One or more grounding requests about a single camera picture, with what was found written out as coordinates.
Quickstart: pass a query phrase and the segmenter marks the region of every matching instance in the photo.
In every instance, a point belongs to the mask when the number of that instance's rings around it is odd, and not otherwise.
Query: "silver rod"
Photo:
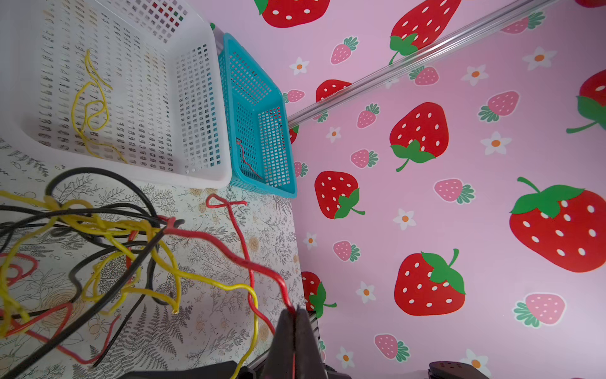
[[[456,32],[441,38],[438,41],[424,47],[418,52],[405,56],[392,65],[356,81],[352,85],[338,91],[332,96],[325,98],[303,110],[288,117],[288,127],[294,128],[298,124],[318,116],[323,111],[337,107],[354,97],[382,86],[389,80],[410,73],[422,65],[427,65],[438,58],[443,58],[449,53],[468,46],[502,28],[528,16],[530,13],[544,8],[558,0],[517,0],[489,15],[465,26]]]

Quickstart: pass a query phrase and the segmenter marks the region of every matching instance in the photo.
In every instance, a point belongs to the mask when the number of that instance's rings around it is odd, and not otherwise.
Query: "white plastic basket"
[[[231,180],[221,76],[213,32],[183,0],[10,0],[0,24],[0,136],[36,159],[93,166],[130,179],[185,187]],[[71,109],[90,80],[84,56],[113,87],[110,121],[85,134]],[[99,96],[89,87],[79,100]]]

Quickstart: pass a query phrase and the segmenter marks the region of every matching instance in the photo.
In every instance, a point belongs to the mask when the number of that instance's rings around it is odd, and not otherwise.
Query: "green stem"
[[[404,164],[403,164],[403,165],[401,165],[400,167],[398,167],[398,168],[396,169],[396,172],[400,172],[400,171],[404,170],[404,167],[406,167],[406,164],[408,163],[408,161],[409,161],[409,160],[410,160],[410,158],[409,158],[409,159],[406,159],[406,162],[404,162]]]
[[[456,261],[457,257],[459,256],[459,249],[453,249],[453,251],[454,251],[453,260],[450,261],[450,264],[448,265],[449,267],[453,265],[453,263]]]
[[[572,134],[572,133],[580,132],[582,130],[589,129],[590,127],[594,126],[597,123],[598,123],[597,121],[593,121],[591,124],[582,126],[580,128],[574,128],[574,129],[568,128],[568,129],[566,129],[566,133]]]
[[[537,193],[541,193],[541,191],[539,191],[539,189],[534,184],[532,184],[532,182],[530,180],[524,178],[523,176],[520,176],[518,178],[518,181],[520,181],[524,184],[528,184],[530,187],[532,187],[533,190],[537,191]]]
[[[391,65],[393,63],[393,60],[396,59],[396,55],[398,55],[399,52],[396,52],[392,57],[391,57],[391,61],[389,61],[389,64]]]

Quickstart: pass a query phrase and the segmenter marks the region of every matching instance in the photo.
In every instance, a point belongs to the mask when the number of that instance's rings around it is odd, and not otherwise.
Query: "pink wall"
[[[423,15],[440,9],[444,0],[428,0],[430,7]],[[441,9],[451,7],[447,15],[450,22],[442,25],[433,35],[448,35],[465,25],[494,12],[511,3],[511,0],[448,0]],[[299,16],[325,13],[315,21],[288,28],[270,25],[264,16],[259,15],[254,0],[189,0],[189,3],[201,12],[209,21],[214,22],[223,32],[231,33],[270,75],[278,87],[287,93],[291,90],[305,93],[297,100],[299,92],[293,92],[296,102],[286,104],[289,115],[316,102],[316,89],[328,79],[338,79],[353,83],[366,75],[386,66],[394,51],[390,49],[391,31],[420,0],[270,0],[264,12],[277,11],[278,22],[282,15]],[[426,27],[432,30],[438,25],[438,19]],[[357,37],[359,44],[347,60],[333,65],[331,58],[335,47],[343,44],[344,39]],[[419,34],[417,42],[425,38]],[[307,72],[290,68],[308,62]]]

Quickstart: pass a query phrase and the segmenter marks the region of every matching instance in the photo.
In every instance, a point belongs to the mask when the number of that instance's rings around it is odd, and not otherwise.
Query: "wire pile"
[[[66,178],[81,173],[93,173],[98,175],[104,175],[120,181],[129,189],[134,191],[134,193],[141,199],[147,210],[130,203],[117,203],[112,204],[110,206],[94,208],[90,203],[80,199],[70,200],[64,204],[58,203],[52,197],[53,189]],[[230,203],[215,194],[210,195],[206,199],[206,205],[208,208],[227,208],[228,213],[230,215],[230,219],[233,223],[234,228],[236,229],[236,232],[242,244],[244,258],[241,258],[234,254],[232,251],[230,251],[225,244],[223,244],[213,235],[203,232],[194,232],[179,229],[179,226],[184,222],[184,220],[176,220],[174,217],[169,218],[166,216],[158,215],[150,200],[138,187],[136,187],[136,185],[134,185],[132,182],[125,179],[124,177],[108,170],[96,168],[80,168],[66,171],[57,176],[52,181],[50,181],[50,183],[46,187],[43,201],[17,196],[6,191],[0,191],[0,196],[4,198],[9,198],[11,200],[21,201],[31,206],[47,210],[45,212],[41,212],[25,207],[0,205],[0,210],[28,213],[31,215],[15,223],[0,224],[0,238],[5,238],[4,244],[0,248],[0,257],[5,258],[4,262],[2,263],[2,266],[0,267],[0,297],[4,302],[3,309],[0,310],[0,317],[2,317],[2,323],[0,324],[0,338],[7,338],[13,335],[26,333],[29,336],[34,337],[44,343],[38,350],[34,351],[29,357],[25,358],[11,371],[9,371],[4,376],[4,378],[16,378],[18,375],[23,373],[28,367],[36,363],[45,354],[47,354],[56,347],[61,352],[71,356],[79,363],[94,363],[93,367],[96,367],[105,357],[112,344],[116,341],[121,330],[126,325],[128,319],[133,315],[133,312],[140,305],[145,296],[152,297],[159,304],[170,306],[174,314],[179,312],[179,307],[181,303],[181,280],[183,278],[198,280],[200,282],[218,287],[226,291],[244,289],[248,292],[248,303],[254,314],[253,336],[251,338],[250,347],[248,351],[240,359],[231,379],[235,379],[238,376],[238,372],[244,364],[244,361],[250,356],[256,346],[259,329],[258,318],[261,318],[270,328],[271,332],[275,333],[275,328],[271,324],[271,321],[258,309],[259,305],[257,294],[254,290],[254,271],[257,271],[274,279],[280,287],[284,304],[290,310],[290,312],[295,312],[295,309],[288,297],[288,290],[283,277],[281,277],[280,274],[267,267],[250,261],[250,256],[248,254],[248,249],[244,240],[244,236],[236,222],[236,218],[232,209],[232,206],[234,205],[247,205],[245,201],[237,201]],[[211,204],[210,201],[213,199],[218,200],[220,204]],[[118,221],[109,221],[103,219],[102,216],[108,214],[119,215],[123,216],[124,218]],[[46,223],[38,222],[40,220],[46,219],[48,219]],[[13,233],[17,229],[32,227],[37,227],[37,229],[25,234],[23,237],[18,239],[17,242],[15,242],[15,244],[10,248],[9,252],[4,253],[12,238]],[[70,299],[64,304],[60,304],[51,309],[28,312],[16,299],[11,296],[10,286],[14,285],[19,280],[31,275],[37,269],[38,262],[33,257],[19,253],[18,250],[20,245],[23,244],[23,242],[29,240],[30,238],[33,238],[34,236],[42,234],[50,230],[51,228],[55,228],[52,232],[55,233],[55,235],[61,235],[62,233],[69,233],[75,231],[80,234],[80,236],[82,236],[85,240],[99,247],[102,247],[103,249],[99,252],[90,255],[87,258],[84,258],[70,271],[68,277],[76,289],[76,294],[72,299]],[[139,235],[145,236],[146,241],[135,241],[135,239]],[[212,243],[229,260],[249,270],[250,286],[246,284],[235,284],[233,286],[226,286],[213,279],[203,277],[195,273],[189,273],[179,270],[175,256],[173,255],[168,245],[166,245],[162,240],[162,238],[166,235],[178,235],[186,238],[200,238]],[[119,241],[120,239],[124,238],[128,239],[128,241]],[[140,249],[132,250],[133,247],[140,247]],[[161,256],[160,250],[163,251],[164,255],[168,258],[168,261],[166,261],[165,258]],[[82,285],[76,277],[78,271],[86,265],[106,255],[107,257],[104,258],[101,262],[98,262],[93,265],[92,276],[86,281],[84,285]],[[137,287],[136,285],[139,283],[142,273],[141,266],[148,256],[151,256],[151,260],[147,266],[147,282],[145,284],[145,287]],[[106,291],[106,293],[99,293],[99,282],[101,280],[101,272],[103,268],[108,263],[114,260],[124,259],[122,257],[125,257],[124,273],[115,282],[115,284],[112,285],[112,287],[108,291]],[[32,264],[32,267],[24,273],[22,265],[16,263],[17,259],[19,259],[19,261],[29,261]],[[176,289],[175,298],[169,297],[167,295],[164,295],[163,293],[159,293],[153,290],[153,273],[156,264],[162,269],[166,270],[168,273],[173,275]],[[16,271],[16,275],[13,277],[9,277],[8,275],[9,270],[11,269]],[[110,339],[113,326],[117,322],[118,318],[120,318],[120,315],[118,315],[113,320],[109,328],[107,338],[105,339],[104,348],[98,356],[85,360],[76,353],[61,346],[61,343],[66,338],[68,338],[72,333],[74,333],[82,325],[88,322],[88,320],[91,319],[91,317],[95,316],[97,313],[101,313],[103,315],[113,314],[120,306],[122,306],[124,301],[131,293],[140,294],[138,301],[124,317],[124,320],[122,321],[113,338]],[[114,299],[114,297],[117,295],[119,295],[118,300],[110,306],[109,310],[103,311],[102,309],[106,305],[110,304],[112,299]],[[80,317],[68,324],[68,321],[70,320],[70,317],[72,315],[73,303],[78,300],[78,298],[82,299],[83,301],[91,302],[92,306],[88,308]],[[55,334],[51,337],[51,339],[43,337],[29,330],[29,328],[31,328],[38,321],[62,309],[66,309],[66,315],[59,327],[57,328]]]

